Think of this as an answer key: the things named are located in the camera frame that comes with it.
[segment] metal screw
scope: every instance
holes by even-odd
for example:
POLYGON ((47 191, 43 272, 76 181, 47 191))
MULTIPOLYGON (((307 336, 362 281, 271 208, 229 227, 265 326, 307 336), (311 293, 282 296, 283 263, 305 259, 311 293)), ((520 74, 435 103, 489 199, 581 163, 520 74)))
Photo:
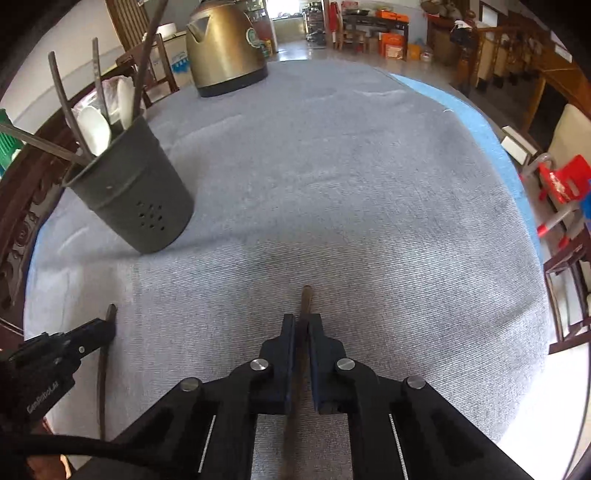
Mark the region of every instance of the metal screw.
POLYGON ((350 358, 341 358, 336 362, 336 366, 341 370, 353 370, 355 367, 355 362, 350 358))
POLYGON ((267 360, 265 360, 264 358, 255 358, 251 362, 251 368, 253 370, 256 370, 257 372, 259 372, 261 370, 266 370, 268 367, 269 367, 269 362, 267 360))
POLYGON ((181 390, 184 392, 192 392, 196 390, 201 382, 198 378, 195 377, 187 377, 184 380, 181 380, 181 390))
POLYGON ((407 378, 407 384, 410 388, 414 388, 415 390, 421 390, 425 384, 425 379, 420 375, 411 375, 407 378))

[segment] gray cylindrical container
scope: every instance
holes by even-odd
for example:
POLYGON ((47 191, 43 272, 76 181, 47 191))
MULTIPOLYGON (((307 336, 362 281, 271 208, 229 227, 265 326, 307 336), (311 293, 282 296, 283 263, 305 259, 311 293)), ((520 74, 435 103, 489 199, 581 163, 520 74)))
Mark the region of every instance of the gray cylindrical container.
POLYGON ((174 242, 193 214, 193 198, 141 116, 64 186, 143 254, 174 242))

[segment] gold electric kettle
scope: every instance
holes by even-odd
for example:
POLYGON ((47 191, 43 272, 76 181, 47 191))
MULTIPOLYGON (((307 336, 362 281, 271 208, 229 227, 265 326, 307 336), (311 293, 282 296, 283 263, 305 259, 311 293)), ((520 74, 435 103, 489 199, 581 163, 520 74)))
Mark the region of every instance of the gold electric kettle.
POLYGON ((187 25, 187 54, 202 97, 233 92, 267 76, 252 23, 232 1, 204 1, 187 25))

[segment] chopstick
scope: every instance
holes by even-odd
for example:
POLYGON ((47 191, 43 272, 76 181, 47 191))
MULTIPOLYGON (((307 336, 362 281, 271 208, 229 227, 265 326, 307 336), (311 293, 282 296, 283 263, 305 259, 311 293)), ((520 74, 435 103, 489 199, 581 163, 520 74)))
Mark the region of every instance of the chopstick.
POLYGON ((158 2, 154 16, 152 17, 152 20, 148 26, 148 32, 146 33, 146 39, 144 41, 144 48, 142 48, 142 55, 139 58, 138 73, 135 77, 134 102, 131 111, 132 121, 135 120, 139 115, 139 100, 141 99, 142 90, 144 88, 144 79, 148 69, 148 62, 150 61, 152 43, 154 43, 154 36, 156 35, 156 30, 158 30, 160 20, 162 20, 162 15, 164 14, 164 9, 166 8, 167 4, 168 0, 160 0, 158 2))
POLYGON ((68 106, 68 100, 66 97, 66 92, 64 91, 64 86, 61 83, 60 71, 57 68, 56 62, 56 52, 51 51, 49 52, 49 69, 51 70, 51 76, 53 78, 53 85, 56 87, 57 97, 60 99, 61 110, 64 112, 64 116, 68 122, 68 125, 72 129, 72 133, 74 134, 74 138, 80 145, 82 149, 83 156, 87 163, 90 163, 92 159, 95 157, 88 148, 86 144, 86 140, 82 136, 82 132, 80 131, 80 127, 78 126, 78 122, 74 118, 74 114, 72 113, 72 109, 68 106))
POLYGON ((79 157, 75 153, 72 153, 71 151, 66 150, 65 148, 60 147, 59 145, 56 145, 55 143, 52 143, 41 137, 30 134, 29 132, 25 132, 20 128, 8 124, 3 124, 2 122, 0 122, 0 132, 23 140, 24 142, 31 144, 33 147, 37 147, 47 153, 50 153, 51 155, 55 155, 56 157, 61 158, 62 160, 66 160, 72 163, 78 163, 78 165, 81 165, 83 167, 86 167, 88 165, 88 163, 84 162, 84 159, 82 157, 79 157))
POLYGON ((105 117, 105 120, 107 120, 110 128, 111 122, 109 122, 109 111, 107 110, 107 102, 105 101, 105 91, 103 90, 103 82, 100 79, 99 39, 96 37, 92 39, 92 68, 95 74, 96 97, 99 100, 100 112, 105 117))

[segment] gray tablecloth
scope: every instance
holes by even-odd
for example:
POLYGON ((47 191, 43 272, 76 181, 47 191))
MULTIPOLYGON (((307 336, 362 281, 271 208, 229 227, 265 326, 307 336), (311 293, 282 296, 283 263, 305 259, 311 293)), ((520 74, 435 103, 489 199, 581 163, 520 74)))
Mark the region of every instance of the gray tablecloth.
MULTIPOLYGON (((454 112, 384 72, 271 63, 246 89, 191 87, 148 111, 196 199, 182 236, 140 257, 70 191, 44 227, 25 331, 68 330, 119 307, 108 436, 178 380, 227 375, 296 313, 301 287, 348 354, 379 375, 421 374, 492 439, 541 368, 540 264, 505 185, 454 112)), ((96 355, 51 412, 97 435, 96 355)), ((346 419, 311 402, 301 478, 351 478, 346 419)), ((277 478, 281 419, 261 417, 253 478, 277 478)))

